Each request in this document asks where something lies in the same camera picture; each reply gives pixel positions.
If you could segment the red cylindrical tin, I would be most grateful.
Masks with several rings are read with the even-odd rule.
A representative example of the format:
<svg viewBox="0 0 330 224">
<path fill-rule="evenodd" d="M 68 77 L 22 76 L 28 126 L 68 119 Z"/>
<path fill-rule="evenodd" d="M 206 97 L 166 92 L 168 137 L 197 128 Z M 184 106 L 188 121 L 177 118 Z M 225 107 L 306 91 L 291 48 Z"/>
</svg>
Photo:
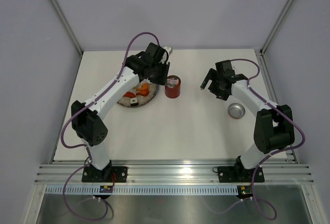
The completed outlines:
<svg viewBox="0 0 330 224">
<path fill-rule="evenodd" d="M 170 76 L 167 77 L 167 79 L 168 78 L 179 79 L 179 84 L 174 88 L 169 88 L 169 87 L 167 87 L 167 82 L 166 82 L 166 84 L 165 84 L 165 95 L 168 98 L 177 98 L 180 95 L 181 79 L 176 75 L 170 75 Z"/>
</svg>

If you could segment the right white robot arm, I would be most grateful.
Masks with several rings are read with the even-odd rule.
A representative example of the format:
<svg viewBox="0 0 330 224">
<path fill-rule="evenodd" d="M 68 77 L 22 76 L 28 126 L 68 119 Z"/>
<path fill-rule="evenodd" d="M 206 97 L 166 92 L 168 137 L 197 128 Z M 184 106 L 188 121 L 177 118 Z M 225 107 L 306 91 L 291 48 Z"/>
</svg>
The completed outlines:
<svg viewBox="0 0 330 224">
<path fill-rule="evenodd" d="M 232 66 L 234 60 L 217 62 L 210 68 L 200 88 L 209 83 L 208 90 L 217 99 L 227 101 L 230 96 L 242 102 L 255 116 L 254 144 L 243 155 L 237 157 L 234 175 L 240 181 L 247 180 L 259 162 L 272 152 L 281 151 L 295 141 L 292 110 L 288 105 L 278 105 L 252 88 L 251 80 L 258 77 L 260 67 L 249 59 L 242 61 L 254 64 L 257 73 L 252 77 L 237 74 Z"/>
</svg>

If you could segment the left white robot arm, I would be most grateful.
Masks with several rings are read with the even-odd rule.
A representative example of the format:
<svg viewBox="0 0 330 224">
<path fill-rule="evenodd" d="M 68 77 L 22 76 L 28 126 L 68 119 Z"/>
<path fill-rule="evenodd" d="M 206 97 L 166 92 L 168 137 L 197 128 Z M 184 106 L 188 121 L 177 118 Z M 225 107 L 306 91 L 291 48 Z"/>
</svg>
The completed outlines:
<svg viewBox="0 0 330 224">
<path fill-rule="evenodd" d="M 110 109 L 133 87 L 148 80 L 165 85 L 169 57 L 173 49 L 150 43 L 146 50 L 126 58 L 124 67 L 90 99 L 71 105 L 71 125 L 87 148 L 94 167 L 93 175 L 101 182 L 111 177 L 110 158 L 105 148 L 108 129 L 103 122 Z"/>
</svg>

